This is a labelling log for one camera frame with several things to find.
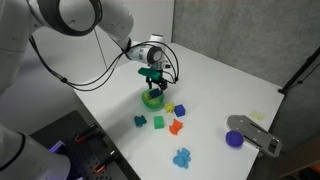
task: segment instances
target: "gray wall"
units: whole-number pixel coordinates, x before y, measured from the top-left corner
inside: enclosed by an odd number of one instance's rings
[[[173,42],[283,86],[320,46],[320,1],[176,0]],[[282,104],[271,131],[284,151],[320,132],[319,78]]]

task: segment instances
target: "yellow toy block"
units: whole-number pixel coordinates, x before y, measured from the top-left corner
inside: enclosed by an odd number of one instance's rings
[[[253,118],[254,120],[258,120],[258,121],[263,121],[263,119],[264,119],[264,115],[258,111],[252,111],[250,113],[250,117]]]
[[[166,110],[167,113],[173,113],[173,111],[174,111],[173,102],[169,102],[169,103],[164,104],[164,109]]]

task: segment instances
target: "teal toy block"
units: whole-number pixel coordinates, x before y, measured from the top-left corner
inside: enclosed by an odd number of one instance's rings
[[[158,71],[151,68],[140,68],[138,73],[156,81],[161,78],[161,74]]]
[[[154,128],[155,129],[164,128],[163,116],[155,116],[154,117]]]
[[[142,127],[144,124],[147,123],[147,120],[146,120],[146,118],[142,115],[142,116],[140,116],[140,117],[136,116],[136,117],[134,118],[134,122],[135,122],[135,124],[136,124],[137,127]]]

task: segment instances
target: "white table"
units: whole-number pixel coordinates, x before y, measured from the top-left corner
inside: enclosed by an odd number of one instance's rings
[[[144,108],[141,93],[145,78],[137,73],[141,64],[130,62],[118,67],[101,89],[76,94],[106,130],[129,164],[143,180],[236,180],[246,179],[258,150],[244,143],[232,149],[225,142],[226,119],[230,115],[264,115],[256,121],[268,130],[283,95],[278,86],[200,55],[177,44],[170,44],[180,61],[180,81],[165,91],[165,101],[183,104],[186,116],[178,136],[168,127],[174,114]],[[148,123],[136,128],[134,117],[144,115]],[[153,117],[163,115],[166,127],[155,130]],[[191,152],[189,169],[172,163],[177,149]]]

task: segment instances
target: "orange toy block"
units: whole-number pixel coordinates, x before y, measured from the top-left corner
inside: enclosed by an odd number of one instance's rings
[[[169,127],[169,131],[174,134],[174,135],[177,135],[178,134],[178,131],[182,128],[183,126],[183,123],[174,119],[173,120],[173,124],[172,126]]]

